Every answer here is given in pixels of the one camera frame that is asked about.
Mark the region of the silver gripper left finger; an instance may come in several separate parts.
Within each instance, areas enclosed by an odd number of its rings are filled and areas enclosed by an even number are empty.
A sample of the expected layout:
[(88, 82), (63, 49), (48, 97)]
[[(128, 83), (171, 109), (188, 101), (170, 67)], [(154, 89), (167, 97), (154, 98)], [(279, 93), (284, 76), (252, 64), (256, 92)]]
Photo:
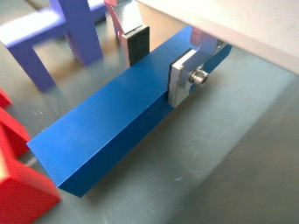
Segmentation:
[(150, 53), (150, 26), (143, 23), (135, 0), (104, 0), (104, 3), (132, 66)]

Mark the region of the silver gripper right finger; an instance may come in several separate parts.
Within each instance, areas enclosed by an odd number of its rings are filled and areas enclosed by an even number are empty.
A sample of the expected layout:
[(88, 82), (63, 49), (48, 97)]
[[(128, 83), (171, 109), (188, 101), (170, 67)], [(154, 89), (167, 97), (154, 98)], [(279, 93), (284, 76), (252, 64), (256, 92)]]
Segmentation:
[(175, 108), (188, 97), (192, 85), (200, 87), (210, 73), (204, 70), (204, 63), (216, 55), (226, 43), (196, 28), (191, 29), (190, 49), (171, 64), (168, 78), (168, 103)]

